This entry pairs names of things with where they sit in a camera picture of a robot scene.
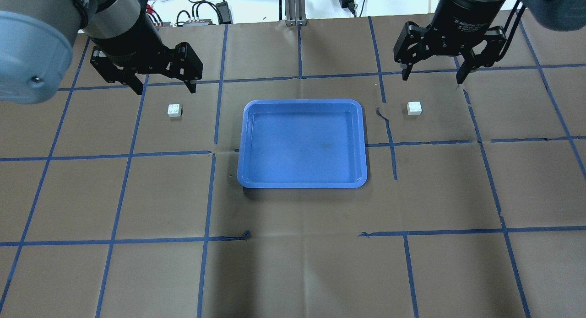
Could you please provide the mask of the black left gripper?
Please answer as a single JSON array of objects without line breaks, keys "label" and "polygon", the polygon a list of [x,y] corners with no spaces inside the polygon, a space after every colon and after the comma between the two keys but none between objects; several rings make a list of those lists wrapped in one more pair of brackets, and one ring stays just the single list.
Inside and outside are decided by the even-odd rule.
[{"label": "black left gripper", "polygon": [[203,62],[187,42],[166,46],[152,23],[136,23],[125,33],[112,38],[90,35],[94,49],[90,64],[109,84],[119,82],[142,95],[144,84],[137,74],[160,74],[183,81],[196,93],[203,77]]}]

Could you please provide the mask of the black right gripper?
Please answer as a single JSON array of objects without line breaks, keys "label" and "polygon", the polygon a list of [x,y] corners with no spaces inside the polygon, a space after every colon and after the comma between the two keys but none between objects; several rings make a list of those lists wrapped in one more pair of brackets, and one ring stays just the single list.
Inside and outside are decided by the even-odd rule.
[{"label": "black right gripper", "polygon": [[[491,67],[507,52],[504,28],[491,27],[506,0],[439,0],[433,18],[423,27],[406,22],[394,45],[394,61],[402,68],[407,81],[414,64],[434,55],[463,56],[456,73],[457,84],[463,84],[471,72],[482,66]],[[473,47],[486,45],[480,53]]]}]

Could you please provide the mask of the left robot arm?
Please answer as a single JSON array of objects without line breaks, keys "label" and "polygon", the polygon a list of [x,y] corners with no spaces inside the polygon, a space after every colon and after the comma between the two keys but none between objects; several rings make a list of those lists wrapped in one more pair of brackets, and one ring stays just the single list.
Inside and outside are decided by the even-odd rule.
[{"label": "left robot arm", "polygon": [[186,42],[163,44],[147,16],[148,1],[1,0],[1,100],[36,104],[54,97],[80,30],[94,42],[90,62],[106,82],[141,95],[138,75],[161,74],[195,93],[202,61]]}]

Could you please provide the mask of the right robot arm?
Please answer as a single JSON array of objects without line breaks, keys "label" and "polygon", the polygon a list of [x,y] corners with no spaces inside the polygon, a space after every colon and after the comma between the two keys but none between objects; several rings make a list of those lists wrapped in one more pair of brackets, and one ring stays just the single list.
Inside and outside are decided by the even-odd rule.
[{"label": "right robot arm", "polygon": [[505,1],[439,0],[430,24],[406,22],[393,48],[402,80],[408,80],[419,61],[461,56],[456,82],[462,84],[471,72],[504,58],[526,10],[551,31],[573,32],[585,26],[585,0],[517,0],[505,25],[494,26]]}]

